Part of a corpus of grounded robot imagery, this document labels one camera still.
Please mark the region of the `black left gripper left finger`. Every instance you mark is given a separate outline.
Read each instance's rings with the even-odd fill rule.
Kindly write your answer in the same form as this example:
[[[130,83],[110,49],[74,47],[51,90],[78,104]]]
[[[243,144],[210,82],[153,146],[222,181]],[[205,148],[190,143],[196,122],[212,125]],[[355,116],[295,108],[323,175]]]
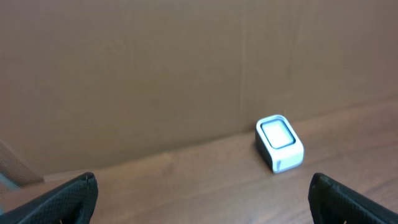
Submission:
[[[98,199],[94,173],[86,172],[1,215],[1,224],[88,224]]]

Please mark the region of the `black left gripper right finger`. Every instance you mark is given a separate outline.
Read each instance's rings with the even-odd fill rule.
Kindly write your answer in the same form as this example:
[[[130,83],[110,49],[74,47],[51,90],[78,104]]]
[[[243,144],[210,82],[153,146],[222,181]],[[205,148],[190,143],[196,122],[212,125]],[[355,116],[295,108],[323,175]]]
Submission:
[[[322,173],[312,177],[308,202],[315,224],[397,223],[397,214]]]

